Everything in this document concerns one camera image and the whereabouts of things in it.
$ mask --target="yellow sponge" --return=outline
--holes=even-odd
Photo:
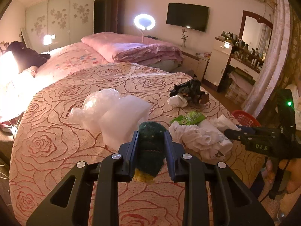
[[[149,175],[148,173],[142,172],[137,168],[135,170],[134,179],[137,182],[152,183],[154,178],[155,178],[154,176]]]

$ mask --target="red basket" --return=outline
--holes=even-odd
[[[252,115],[247,112],[236,110],[232,112],[232,115],[235,117],[239,123],[246,127],[260,127],[260,123]]]

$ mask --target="dark green toy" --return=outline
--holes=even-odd
[[[149,182],[156,177],[161,170],[165,158],[165,131],[165,127],[153,121],[143,122],[139,126],[138,153],[135,172],[136,180]]]

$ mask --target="bedspread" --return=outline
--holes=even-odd
[[[33,96],[43,88],[78,70],[108,63],[98,52],[82,42],[57,48],[49,53],[51,58],[38,68],[35,78],[22,82],[20,84],[22,88],[16,86],[19,96],[12,102],[19,104],[20,112],[26,110]],[[15,111],[15,109],[7,106],[7,110],[1,111]]]
[[[91,164],[116,152],[103,143],[101,133],[87,131],[68,119],[70,110],[81,107],[90,93],[114,88],[122,96],[131,94],[142,98],[152,104],[149,120],[168,128],[173,118],[195,110],[172,108],[167,104],[174,85],[189,79],[183,73],[166,73],[130,63],[108,63],[77,71],[38,92],[24,113],[12,150],[10,194],[16,218],[25,225],[38,204],[78,161]],[[197,110],[209,119],[224,114],[235,122],[229,111],[212,96],[209,103]],[[225,162],[250,186],[264,157],[246,151],[235,141]],[[120,225],[182,225],[184,183],[170,180],[166,164],[154,181],[154,184],[119,183]]]

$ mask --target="television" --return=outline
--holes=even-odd
[[[178,25],[205,32],[208,23],[209,7],[169,3],[166,24]]]

